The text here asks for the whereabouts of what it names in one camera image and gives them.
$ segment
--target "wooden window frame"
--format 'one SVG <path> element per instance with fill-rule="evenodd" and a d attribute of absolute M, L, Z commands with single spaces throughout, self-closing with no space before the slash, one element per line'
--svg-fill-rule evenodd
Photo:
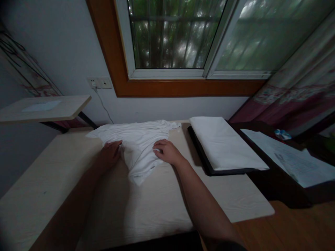
<path fill-rule="evenodd" d="M 129 79 L 114 0 L 87 0 L 117 97 L 252 96 L 266 80 Z"/>

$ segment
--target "white paper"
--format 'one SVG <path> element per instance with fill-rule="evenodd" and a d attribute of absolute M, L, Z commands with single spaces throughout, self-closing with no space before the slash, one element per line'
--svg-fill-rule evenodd
<path fill-rule="evenodd" d="M 61 100 L 36 103 L 36 104 L 33 104 L 31 106 L 24 108 L 22 112 L 48 111 L 56 107 L 59 103 L 61 103 Z"/>
<path fill-rule="evenodd" d="M 278 166 L 302 187 L 311 187 L 335 179 L 335 167 L 299 151 L 261 132 L 241 129 Z"/>
<path fill-rule="evenodd" d="M 269 169 L 222 117 L 192 117 L 189 121 L 214 170 Z"/>

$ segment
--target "wall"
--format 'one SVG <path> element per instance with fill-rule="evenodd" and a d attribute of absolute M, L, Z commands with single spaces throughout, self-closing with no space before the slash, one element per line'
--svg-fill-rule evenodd
<path fill-rule="evenodd" d="M 0 109 L 30 97 L 0 64 Z M 59 133 L 40 123 L 0 125 L 0 198 Z"/>
<path fill-rule="evenodd" d="M 1 18 L 13 37 L 38 60 L 64 95 L 90 94 L 84 112 L 96 123 L 108 122 L 87 77 L 109 77 L 85 0 L 7 0 Z M 247 97 L 117 98 L 99 90 L 115 123 L 230 118 Z"/>

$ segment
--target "table leg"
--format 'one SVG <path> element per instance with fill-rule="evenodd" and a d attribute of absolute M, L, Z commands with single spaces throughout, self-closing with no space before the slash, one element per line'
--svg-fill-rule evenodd
<path fill-rule="evenodd" d="M 55 122 L 41 122 L 41 124 L 49 126 L 49 127 L 53 128 L 53 129 L 56 129 L 58 131 L 61 131 L 63 134 L 68 132 L 68 130 L 69 130 L 68 128 L 65 128 L 65 127 L 62 127 L 62 126 L 56 124 Z"/>
<path fill-rule="evenodd" d="M 98 126 L 92 120 L 90 120 L 89 117 L 86 116 L 83 112 L 80 112 L 78 116 L 82 118 L 83 121 L 88 123 L 91 127 L 93 127 L 94 130 L 98 128 Z"/>

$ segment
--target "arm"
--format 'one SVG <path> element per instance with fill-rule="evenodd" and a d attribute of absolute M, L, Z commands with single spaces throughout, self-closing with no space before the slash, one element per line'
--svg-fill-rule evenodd
<path fill-rule="evenodd" d="M 96 162 L 81 177 L 39 238 L 34 250 L 75 250 L 84 230 L 95 187 L 100 177 L 116 164 L 122 141 L 107 143 Z"/>
<path fill-rule="evenodd" d="M 190 217 L 205 242 L 208 244 L 208 239 L 211 243 L 233 241 L 243 246 L 243 241 L 226 214 L 178 149 L 166 139 L 157 141 L 153 148 L 162 151 L 154 150 L 158 158 L 175 166 Z"/>

